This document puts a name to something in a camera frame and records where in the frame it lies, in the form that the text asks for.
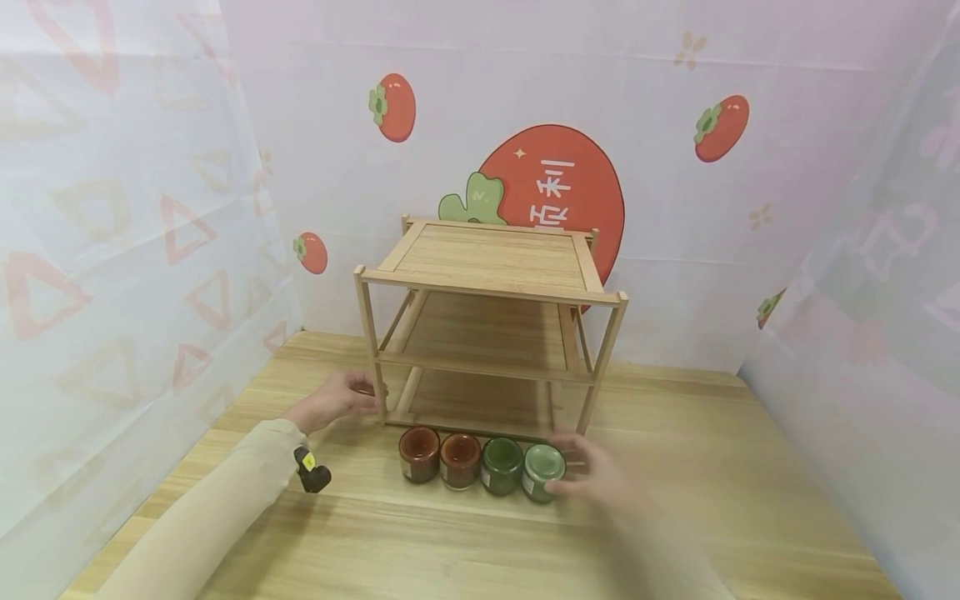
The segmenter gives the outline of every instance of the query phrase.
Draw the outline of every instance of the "dark green jar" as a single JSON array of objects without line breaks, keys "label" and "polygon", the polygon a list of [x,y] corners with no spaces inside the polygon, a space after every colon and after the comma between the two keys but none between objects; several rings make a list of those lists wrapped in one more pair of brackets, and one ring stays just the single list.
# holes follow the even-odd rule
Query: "dark green jar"
[{"label": "dark green jar", "polygon": [[553,494],[544,489],[546,482],[563,479],[566,460],[560,450],[547,444],[533,444],[523,459],[523,492],[539,504],[553,501]]},{"label": "dark green jar", "polygon": [[491,438],[483,446],[480,478],[493,495],[509,495],[523,469],[523,448],[510,438]]}]

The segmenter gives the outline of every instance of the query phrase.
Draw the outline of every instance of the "arm sleeve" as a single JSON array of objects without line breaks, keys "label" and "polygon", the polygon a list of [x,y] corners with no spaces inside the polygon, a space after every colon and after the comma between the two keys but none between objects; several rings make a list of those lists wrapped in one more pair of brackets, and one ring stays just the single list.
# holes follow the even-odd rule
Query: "arm sleeve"
[{"label": "arm sleeve", "polygon": [[707,555],[683,526],[666,515],[616,528],[635,559],[647,598],[652,600],[735,600]]},{"label": "arm sleeve", "polygon": [[305,442],[288,420],[259,423],[177,500],[113,571],[97,600],[195,598],[230,548],[297,472]]}]

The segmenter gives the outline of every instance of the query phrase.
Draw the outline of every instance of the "printed wall backdrop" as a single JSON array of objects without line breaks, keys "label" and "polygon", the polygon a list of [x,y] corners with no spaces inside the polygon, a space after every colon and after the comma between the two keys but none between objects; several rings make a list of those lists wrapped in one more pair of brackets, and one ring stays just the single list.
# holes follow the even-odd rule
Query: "printed wall backdrop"
[{"label": "printed wall backdrop", "polygon": [[945,23],[743,367],[910,600],[960,589],[960,23]]},{"label": "printed wall backdrop", "polygon": [[57,597],[300,328],[269,178],[215,1],[0,8],[0,597]]},{"label": "printed wall backdrop", "polygon": [[[224,10],[307,328],[360,333],[350,274],[403,213],[599,228],[617,358],[736,371],[952,1],[917,4]],[[381,322],[399,302],[374,289]]]}]

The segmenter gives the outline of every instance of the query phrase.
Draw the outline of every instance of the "glass jar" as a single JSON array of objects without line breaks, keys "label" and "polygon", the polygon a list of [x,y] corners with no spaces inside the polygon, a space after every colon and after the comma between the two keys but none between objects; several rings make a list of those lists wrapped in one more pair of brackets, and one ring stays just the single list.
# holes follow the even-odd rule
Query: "glass jar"
[{"label": "glass jar", "polygon": [[429,427],[408,429],[400,437],[400,468],[414,483],[426,483],[440,470],[440,436]]},{"label": "glass jar", "polygon": [[457,492],[473,485],[480,476],[480,442],[467,433],[454,433],[440,447],[440,476]]},{"label": "glass jar", "polygon": [[516,489],[523,468],[523,448],[510,438],[491,438],[483,446],[480,479],[487,492],[508,495]]},{"label": "glass jar", "polygon": [[553,494],[543,487],[546,482],[563,479],[566,474],[566,460],[560,450],[547,444],[533,444],[527,448],[523,459],[523,491],[527,497],[539,504],[553,501]]}]

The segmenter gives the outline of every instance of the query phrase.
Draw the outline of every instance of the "three-tier wooden shelf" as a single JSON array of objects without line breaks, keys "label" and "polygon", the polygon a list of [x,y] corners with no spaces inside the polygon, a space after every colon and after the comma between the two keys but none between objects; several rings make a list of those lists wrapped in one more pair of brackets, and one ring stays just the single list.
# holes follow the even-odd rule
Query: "three-tier wooden shelf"
[{"label": "three-tier wooden shelf", "polygon": [[[585,390],[576,421],[576,430],[585,433],[627,308],[626,294],[607,293],[600,283],[591,255],[597,230],[406,215],[401,223],[403,237],[383,263],[376,270],[359,266],[354,271],[383,422],[543,440],[559,427],[556,413],[569,385]],[[408,290],[382,339],[373,320],[372,283]],[[587,306],[611,310],[595,358],[584,329]],[[384,365],[411,368],[394,404],[386,398]],[[457,390],[434,386],[421,405],[417,397],[425,372],[471,373],[473,378],[457,384]],[[509,397],[507,382],[497,383],[504,377],[529,384],[523,389],[530,393]],[[505,406],[522,406],[533,417],[493,414],[494,407]]]}]

